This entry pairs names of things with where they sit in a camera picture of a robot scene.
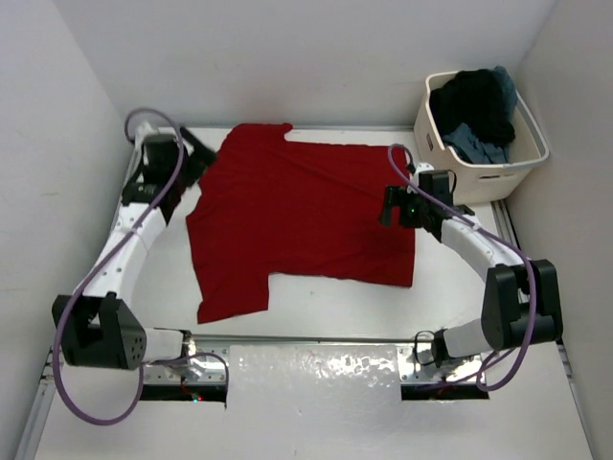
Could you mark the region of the red t shirt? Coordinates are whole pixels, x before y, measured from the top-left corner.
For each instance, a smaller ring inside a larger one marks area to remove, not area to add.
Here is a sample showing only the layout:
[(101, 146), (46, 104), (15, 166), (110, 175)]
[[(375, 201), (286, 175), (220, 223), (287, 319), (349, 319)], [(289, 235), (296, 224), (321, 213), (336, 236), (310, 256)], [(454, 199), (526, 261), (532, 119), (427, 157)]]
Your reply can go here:
[(391, 153), (289, 141), (289, 131), (235, 126), (200, 178), (186, 219), (199, 323), (266, 310), (273, 273), (413, 284), (414, 231), (377, 220), (397, 181)]

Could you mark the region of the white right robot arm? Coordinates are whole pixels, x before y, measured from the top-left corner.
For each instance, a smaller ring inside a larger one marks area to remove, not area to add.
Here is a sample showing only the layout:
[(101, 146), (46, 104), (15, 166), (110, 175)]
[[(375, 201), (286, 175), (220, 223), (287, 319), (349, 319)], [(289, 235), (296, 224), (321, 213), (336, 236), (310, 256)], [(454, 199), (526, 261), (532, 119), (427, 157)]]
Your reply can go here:
[(385, 188), (379, 222), (423, 229), (456, 252), (485, 283), (481, 315), (434, 333), (433, 363), (561, 339), (563, 319), (555, 266), (531, 260), (481, 226), (474, 211), (455, 204), (447, 173), (418, 173), (419, 185)]

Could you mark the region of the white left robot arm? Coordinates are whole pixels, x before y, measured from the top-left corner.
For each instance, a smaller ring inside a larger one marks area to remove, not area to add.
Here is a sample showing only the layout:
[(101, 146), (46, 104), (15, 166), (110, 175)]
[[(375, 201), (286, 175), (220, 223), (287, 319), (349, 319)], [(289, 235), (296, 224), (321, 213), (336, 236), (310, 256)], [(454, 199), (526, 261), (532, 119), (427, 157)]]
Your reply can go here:
[(130, 304), (149, 250), (216, 152), (184, 126), (177, 134), (142, 126), (136, 153), (138, 164), (84, 290), (59, 295), (52, 306), (55, 320), (68, 314), (60, 349), (72, 366), (135, 370), (184, 354), (185, 332), (143, 327)]

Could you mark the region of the cream plastic laundry basket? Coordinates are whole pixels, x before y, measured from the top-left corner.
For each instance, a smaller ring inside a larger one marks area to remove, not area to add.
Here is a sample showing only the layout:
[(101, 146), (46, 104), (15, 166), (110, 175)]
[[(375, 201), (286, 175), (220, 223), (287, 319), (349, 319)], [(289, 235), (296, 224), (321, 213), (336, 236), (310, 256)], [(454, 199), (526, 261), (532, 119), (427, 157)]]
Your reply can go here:
[(478, 140), (472, 129), (461, 124), (442, 134), (431, 110), (431, 94), (456, 76), (436, 73), (425, 79), (425, 91), (414, 125), (418, 156), (439, 170), (457, 176), (454, 201), (475, 204), (509, 196), (522, 180), (550, 157), (550, 149), (533, 114), (520, 94), (511, 98), (509, 112), (515, 137), (503, 148)]

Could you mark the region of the teal t shirt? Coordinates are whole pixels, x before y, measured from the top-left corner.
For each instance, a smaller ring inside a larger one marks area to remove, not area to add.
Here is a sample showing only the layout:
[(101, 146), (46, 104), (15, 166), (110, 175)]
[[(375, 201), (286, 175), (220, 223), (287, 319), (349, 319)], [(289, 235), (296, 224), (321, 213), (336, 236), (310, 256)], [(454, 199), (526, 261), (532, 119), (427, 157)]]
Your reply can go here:
[(460, 126), (449, 135), (441, 135), (443, 142), (454, 148), (458, 155), (470, 164), (506, 164), (510, 161), (510, 145), (502, 148), (484, 143), (472, 134), (469, 128)]

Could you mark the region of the black t shirt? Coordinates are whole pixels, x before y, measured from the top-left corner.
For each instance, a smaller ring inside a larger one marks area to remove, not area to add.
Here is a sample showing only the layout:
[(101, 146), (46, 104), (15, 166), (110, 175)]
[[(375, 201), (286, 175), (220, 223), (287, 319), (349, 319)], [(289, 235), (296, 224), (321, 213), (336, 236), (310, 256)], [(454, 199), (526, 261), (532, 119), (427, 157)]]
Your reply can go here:
[(502, 66), (460, 71), (429, 98), (441, 135), (465, 126), (480, 141), (500, 148), (515, 138), (511, 117), (516, 103), (513, 80)]

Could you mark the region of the white front cover panel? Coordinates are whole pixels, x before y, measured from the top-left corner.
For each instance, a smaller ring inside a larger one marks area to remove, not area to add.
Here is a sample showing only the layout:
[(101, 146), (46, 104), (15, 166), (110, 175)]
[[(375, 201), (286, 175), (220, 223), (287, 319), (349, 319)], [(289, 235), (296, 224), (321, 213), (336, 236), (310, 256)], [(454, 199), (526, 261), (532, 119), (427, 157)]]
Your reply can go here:
[(39, 459), (587, 459), (553, 345), (484, 400), (406, 401), (391, 347), (240, 347), (226, 402), (140, 402), (114, 426), (54, 400)]

